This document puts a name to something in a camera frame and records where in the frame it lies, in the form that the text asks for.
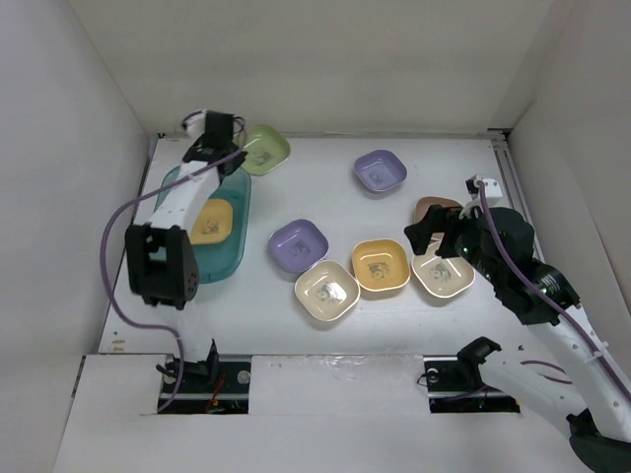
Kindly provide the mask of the beige plate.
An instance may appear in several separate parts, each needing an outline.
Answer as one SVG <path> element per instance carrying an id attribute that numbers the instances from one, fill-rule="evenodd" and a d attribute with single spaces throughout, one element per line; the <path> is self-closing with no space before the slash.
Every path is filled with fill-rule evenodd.
<path id="1" fill-rule="evenodd" d="M 361 296 L 357 280 L 332 260 L 322 260 L 303 273 L 295 283 L 294 292 L 307 313 L 325 323 L 342 318 Z"/>
<path id="2" fill-rule="evenodd" d="M 424 254 L 413 255 L 409 263 L 422 299 L 434 306 L 455 301 L 473 286 L 476 278 L 473 268 L 463 258 L 438 256 L 440 244 L 431 242 Z"/>

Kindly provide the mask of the teal plastic bin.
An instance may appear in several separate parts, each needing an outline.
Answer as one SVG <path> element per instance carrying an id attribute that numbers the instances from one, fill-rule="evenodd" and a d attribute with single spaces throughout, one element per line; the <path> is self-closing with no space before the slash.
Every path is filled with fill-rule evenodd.
<path id="1" fill-rule="evenodd" d="M 245 252 L 245 238 L 250 204 L 251 179 L 237 169 L 224 179 L 208 199 L 227 200 L 233 207 L 233 228 L 230 236 L 218 244 L 193 245 L 201 285 L 216 283 L 232 276 Z"/>

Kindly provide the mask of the aluminium rail right edge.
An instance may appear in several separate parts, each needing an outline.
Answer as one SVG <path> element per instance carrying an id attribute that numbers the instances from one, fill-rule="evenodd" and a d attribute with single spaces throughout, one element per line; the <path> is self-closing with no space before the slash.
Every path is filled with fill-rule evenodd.
<path id="1" fill-rule="evenodd" d="M 509 133 L 506 130 L 491 129 L 488 131 L 496 169 L 489 171 L 487 176 L 496 180 L 502 188 L 503 197 L 501 202 L 497 204 L 497 207 L 514 209 L 527 223 L 534 227 L 534 222 L 526 203 L 526 196 L 518 176 L 517 165 L 509 147 L 508 136 Z"/>

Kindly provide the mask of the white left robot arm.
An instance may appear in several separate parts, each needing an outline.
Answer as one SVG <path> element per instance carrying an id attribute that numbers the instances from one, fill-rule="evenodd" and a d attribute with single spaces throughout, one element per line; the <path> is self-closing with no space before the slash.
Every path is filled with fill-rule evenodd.
<path id="1" fill-rule="evenodd" d="M 142 224 L 125 233 L 131 292 L 150 306 L 182 310 L 200 285 L 191 233 L 208 197 L 245 160 L 241 142 L 245 120 L 202 109 L 181 124 L 192 144 L 184 153 L 177 178 L 162 190 L 166 196 Z"/>

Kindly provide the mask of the green panda plate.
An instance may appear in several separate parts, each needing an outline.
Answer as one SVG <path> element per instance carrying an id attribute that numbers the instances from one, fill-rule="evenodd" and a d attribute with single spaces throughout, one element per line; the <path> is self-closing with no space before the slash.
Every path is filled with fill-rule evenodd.
<path id="1" fill-rule="evenodd" d="M 244 149 L 246 156 L 241 168 L 253 176 L 272 172 L 291 154 L 288 140 L 267 124 L 255 124 L 246 130 Z"/>

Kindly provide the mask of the yellow plate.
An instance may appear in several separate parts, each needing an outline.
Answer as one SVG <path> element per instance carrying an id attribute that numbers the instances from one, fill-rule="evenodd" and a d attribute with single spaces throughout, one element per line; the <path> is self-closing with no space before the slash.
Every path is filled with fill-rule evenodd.
<path id="1" fill-rule="evenodd" d="M 232 228 L 232 205 L 225 199 L 208 199 L 189 233 L 189 239 L 193 245 L 218 244 L 230 236 Z"/>
<path id="2" fill-rule="evenodd" d="M 411 277 L 405 250 L 399 242 L 389 238 L 358 243 L 353 248 L 351 263 L 360 288 L 371 294 L 398 291 Z"/>

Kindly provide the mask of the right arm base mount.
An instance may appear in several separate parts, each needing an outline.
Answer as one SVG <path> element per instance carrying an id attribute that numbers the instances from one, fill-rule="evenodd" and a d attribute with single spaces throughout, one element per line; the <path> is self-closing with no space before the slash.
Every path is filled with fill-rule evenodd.
<path id="1" fill-rule="evenodd" d="M 427 390 L 432 414 L 520 414 L 519 402 L 493 387 L 471 387 L 458 371 L 456 356 L 425 356 L 417 384 Z"/>

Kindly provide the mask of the purple plate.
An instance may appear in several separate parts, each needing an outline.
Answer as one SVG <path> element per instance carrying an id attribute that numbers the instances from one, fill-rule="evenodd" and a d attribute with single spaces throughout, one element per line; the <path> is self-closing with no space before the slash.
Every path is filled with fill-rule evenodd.
<path id="1" fill-rule="evenodd" d="M 267 247 L 283 271 L 303 273 L 323 260 L 329 242 L 312 221 L 298 219 L 274 232 Z"/>
<path id="2" fill-rule="evenodd" d="M 359 157 L 353 171 L 372 193 L 386 193 L 407 178 L 407 168 L 396 154 L 388 150 L 375 150 Z"/>

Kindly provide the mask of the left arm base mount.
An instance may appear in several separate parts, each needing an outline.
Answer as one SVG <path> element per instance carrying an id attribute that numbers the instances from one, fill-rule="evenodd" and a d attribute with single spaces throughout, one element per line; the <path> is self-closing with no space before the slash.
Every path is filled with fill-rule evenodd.
<path id="1" fill-rule="evenodd" d="M 251 357 L 220 355 L 212 340 L 204 360 L 185 362 L 179 389 L 180 361 L 167 357 L 156 365 L 162 376 L 158 413 L 163 415 L 245 415 L 248 413 Z"/>

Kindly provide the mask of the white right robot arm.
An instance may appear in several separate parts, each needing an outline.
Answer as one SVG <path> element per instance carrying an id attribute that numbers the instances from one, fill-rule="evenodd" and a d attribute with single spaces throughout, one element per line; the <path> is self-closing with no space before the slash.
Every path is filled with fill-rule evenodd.
<path id="1" fill-rule="evenodd" d="M 493 288 L 495 298 L 551 353 L 571 389 L 505 357 L 479 337 L 456 354 L 456 376 L 468 389 L 498 389 L 525 404 L 568 440 L 594 472 L 630 469 L 630 380 L 593 331 L 575 317 L 580 298 L 564 275 L 533 255 L 534 230 L 516 211 L 478 204 L 431 206 L 404 234 L 415 255 L 443 234 L 436 255 L 461 257 Z"/>

